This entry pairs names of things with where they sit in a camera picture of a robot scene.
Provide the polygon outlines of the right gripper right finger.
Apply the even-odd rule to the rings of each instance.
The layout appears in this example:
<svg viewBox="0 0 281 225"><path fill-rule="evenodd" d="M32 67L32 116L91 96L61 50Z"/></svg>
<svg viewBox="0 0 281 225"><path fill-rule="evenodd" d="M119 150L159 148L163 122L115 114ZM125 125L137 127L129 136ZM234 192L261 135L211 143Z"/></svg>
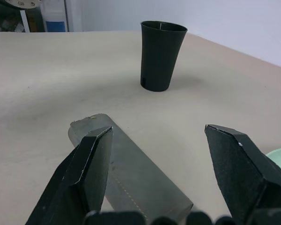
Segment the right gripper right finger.
<svg viewBox="0 0 281 225"><path fill-rule="evenodd" d="M281 168L247 134L208 124L218 187L236 225L281 225Z"/></svg>

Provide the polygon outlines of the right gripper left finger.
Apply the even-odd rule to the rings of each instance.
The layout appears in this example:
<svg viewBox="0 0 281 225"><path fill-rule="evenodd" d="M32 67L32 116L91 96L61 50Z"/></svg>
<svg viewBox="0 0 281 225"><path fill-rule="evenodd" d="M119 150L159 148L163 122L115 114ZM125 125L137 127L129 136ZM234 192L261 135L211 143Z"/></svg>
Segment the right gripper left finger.
<svg viewBox="0 0 281 225"><path fill-rule="evenodd" d="M112 127L90 131L58 165L25 225L84 225L100 211L109 171Z"/></svg>

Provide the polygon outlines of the grey glasses case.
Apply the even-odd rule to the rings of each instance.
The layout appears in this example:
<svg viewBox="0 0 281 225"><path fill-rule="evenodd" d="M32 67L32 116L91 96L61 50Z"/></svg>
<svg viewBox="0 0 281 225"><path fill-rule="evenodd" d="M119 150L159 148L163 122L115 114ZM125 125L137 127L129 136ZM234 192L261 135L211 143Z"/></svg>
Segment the grey glasses case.
<svg viewBox="0 0 281 225"><path fill-rule="evenodd" d="M105 197L116 211L138 211L150 224L159 217L181 222L192 201L158 168L132 139L106 114L71 122L73 146L91 131L112 127L113 140Z"/></svg>

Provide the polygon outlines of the black cup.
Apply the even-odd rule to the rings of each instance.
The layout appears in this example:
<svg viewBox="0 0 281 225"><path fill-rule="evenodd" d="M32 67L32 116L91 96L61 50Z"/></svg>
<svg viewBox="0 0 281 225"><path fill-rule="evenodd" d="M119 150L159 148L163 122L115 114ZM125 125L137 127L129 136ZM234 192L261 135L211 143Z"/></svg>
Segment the black cup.
<svg viewBox="0 0 281 225"><path fill-rule="evenodd" d="M161 21L141 22L140 84L149 91L169 88L177 57L188 29Z"/></svg>

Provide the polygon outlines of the white box with blue label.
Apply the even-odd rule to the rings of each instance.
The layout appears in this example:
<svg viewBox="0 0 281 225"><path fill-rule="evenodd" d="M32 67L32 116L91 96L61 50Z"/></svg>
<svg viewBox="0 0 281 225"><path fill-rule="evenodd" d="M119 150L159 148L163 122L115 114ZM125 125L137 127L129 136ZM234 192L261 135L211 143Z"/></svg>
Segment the white box with blue label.
<svg viewBox="0 0 281 225"><path fill-rule="evenodd" d="M40 9L45 32L68 32L65 0L42 0Z"/></svg>

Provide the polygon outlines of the silver bolted metal disc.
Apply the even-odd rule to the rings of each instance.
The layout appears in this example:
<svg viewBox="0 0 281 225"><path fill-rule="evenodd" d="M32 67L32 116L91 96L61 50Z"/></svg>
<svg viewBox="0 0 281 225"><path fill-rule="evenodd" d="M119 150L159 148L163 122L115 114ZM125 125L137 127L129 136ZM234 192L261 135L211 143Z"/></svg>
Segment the silver bolted metal disc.
<svg viewBox="0 0 281 225"><path fill-rule="evenodd" d="M8 5L20 9L32 9L39 7L43 0L4 0Z"/></svg>

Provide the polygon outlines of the white frame post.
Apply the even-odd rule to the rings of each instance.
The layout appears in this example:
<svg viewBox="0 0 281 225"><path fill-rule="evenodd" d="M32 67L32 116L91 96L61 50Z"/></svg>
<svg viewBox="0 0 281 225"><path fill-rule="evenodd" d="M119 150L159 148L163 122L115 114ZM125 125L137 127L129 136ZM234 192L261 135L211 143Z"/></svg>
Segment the white frame post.
<svg viewBox="0 0 281 225"><path fill-rule="evenodd" d="M29 23L28 23L28 19L27 19L25 10L20 10L20 15L21 15L21 19L22 19L22 23L23 23L25 32L30 33Z"/></svg>

